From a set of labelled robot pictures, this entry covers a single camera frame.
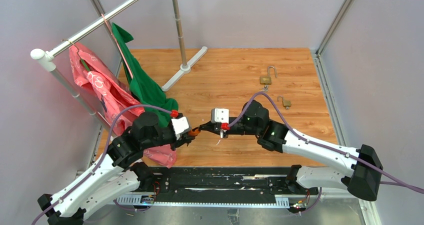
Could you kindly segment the orange black Opel padlock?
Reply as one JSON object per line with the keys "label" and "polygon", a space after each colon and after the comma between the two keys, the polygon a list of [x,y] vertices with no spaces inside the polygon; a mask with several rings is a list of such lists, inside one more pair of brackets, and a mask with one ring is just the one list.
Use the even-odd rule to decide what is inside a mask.
{"label": "orange black Opel padlock", "polygon": [[200,134],[200,132],[201,132],[201,129],[198,126],[198,127],[193,128],[192,130],[190,130],[188,132],[188,135],[191,136],[191,137],[196,137],[196,136],[198,136]]}

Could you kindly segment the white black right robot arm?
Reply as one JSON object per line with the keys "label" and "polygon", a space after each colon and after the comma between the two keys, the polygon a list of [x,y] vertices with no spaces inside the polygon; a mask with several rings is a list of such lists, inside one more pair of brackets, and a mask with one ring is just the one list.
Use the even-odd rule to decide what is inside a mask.
{"label": "white black right robot arm", "polygon": [[299,155],[323,164],[322,167],[292,165],[285,178],[286,189],[292,194],[310,188],[335,188],[365,201],[377,200],[382,175],[373,167],[381,170],[383,166],[373,147],[340,146],[308,136],[270,119],[269,110],[256,100],[245,104],[243,112],[237,118],[230,117],[226,108],[214,108],[210,121],[201,124],[198,130],[222,138],[255,136],[257,143],[268,151]]}

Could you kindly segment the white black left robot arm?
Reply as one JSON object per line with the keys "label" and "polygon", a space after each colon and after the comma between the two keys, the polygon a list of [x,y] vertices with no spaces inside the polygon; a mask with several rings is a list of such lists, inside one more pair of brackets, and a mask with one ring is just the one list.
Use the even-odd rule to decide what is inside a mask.
{"label": "white black left robot arm", "polygon": [[144,151],[170,145],[172,150],[189,144],[194,137],[182,113],[166,127],[151,111],[143,112],[120,136],[109,144],[88,170],[55,194],[43,194],[37,200],[50,225],[82,225],[93,213],[121,195],[139,189],[149,191],[154,182],[150,168],[140,162]]}

